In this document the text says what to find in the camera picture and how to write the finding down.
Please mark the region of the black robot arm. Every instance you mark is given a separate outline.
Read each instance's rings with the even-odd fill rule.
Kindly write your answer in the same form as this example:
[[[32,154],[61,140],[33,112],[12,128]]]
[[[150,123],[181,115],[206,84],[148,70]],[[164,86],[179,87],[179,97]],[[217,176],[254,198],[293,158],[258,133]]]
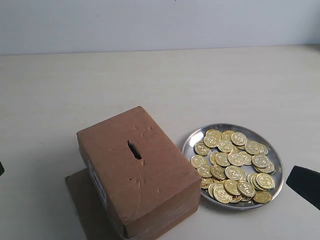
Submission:
[[[295,165],[285,182],[294,192],[320,209],[320,173]]]

